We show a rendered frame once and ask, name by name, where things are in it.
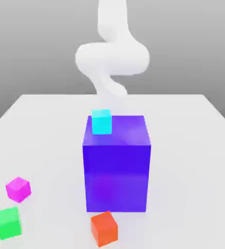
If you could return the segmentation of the small cyan cube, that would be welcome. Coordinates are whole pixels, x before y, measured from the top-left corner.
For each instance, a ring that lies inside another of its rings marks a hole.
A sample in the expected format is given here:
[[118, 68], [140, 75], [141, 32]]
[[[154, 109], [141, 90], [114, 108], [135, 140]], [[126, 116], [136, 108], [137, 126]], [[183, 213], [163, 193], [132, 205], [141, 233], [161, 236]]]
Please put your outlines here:
[[109, 109], [92, 110], [92, 132], [94, 135], [112, 133], [112, 115]]

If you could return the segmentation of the small orange cube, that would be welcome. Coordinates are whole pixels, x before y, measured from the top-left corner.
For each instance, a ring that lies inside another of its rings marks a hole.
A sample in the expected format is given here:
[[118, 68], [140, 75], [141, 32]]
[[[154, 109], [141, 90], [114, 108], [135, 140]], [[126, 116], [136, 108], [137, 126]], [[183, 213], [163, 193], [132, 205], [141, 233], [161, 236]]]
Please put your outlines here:
[[98, 247], [118, 240], [118, 224], [110, 211], [92, 216], [90, 224]]

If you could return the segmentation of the large purple box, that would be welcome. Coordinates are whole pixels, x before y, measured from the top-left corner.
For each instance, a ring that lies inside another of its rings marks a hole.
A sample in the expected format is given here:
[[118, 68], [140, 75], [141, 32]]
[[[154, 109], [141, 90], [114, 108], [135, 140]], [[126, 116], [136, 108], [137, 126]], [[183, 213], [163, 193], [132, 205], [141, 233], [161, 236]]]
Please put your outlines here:
[[110, 135], [94, 135], [88, 117], [82, 150], [88, 212], [146, 211], [151, 142], [144, 116], [113, 116]]

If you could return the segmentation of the small magenta cube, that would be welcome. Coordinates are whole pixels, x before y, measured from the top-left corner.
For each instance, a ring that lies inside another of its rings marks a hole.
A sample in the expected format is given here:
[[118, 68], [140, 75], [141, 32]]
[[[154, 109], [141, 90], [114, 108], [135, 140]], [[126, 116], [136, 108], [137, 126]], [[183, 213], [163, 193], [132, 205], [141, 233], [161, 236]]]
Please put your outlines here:
[[13, 179], [5, 187], [8, 197], [17, 203], [21, 203], [31, 194], [30, 182], [20, 177]]

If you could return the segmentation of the small green cube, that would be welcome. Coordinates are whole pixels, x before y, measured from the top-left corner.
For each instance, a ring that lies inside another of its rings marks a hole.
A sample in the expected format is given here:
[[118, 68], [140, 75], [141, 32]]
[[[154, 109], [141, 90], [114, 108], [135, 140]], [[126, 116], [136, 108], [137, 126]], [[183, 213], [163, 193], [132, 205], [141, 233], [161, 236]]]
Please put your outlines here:
[[17, 206], [0, 210], [0, 240], [22, 234], [19, 209]]

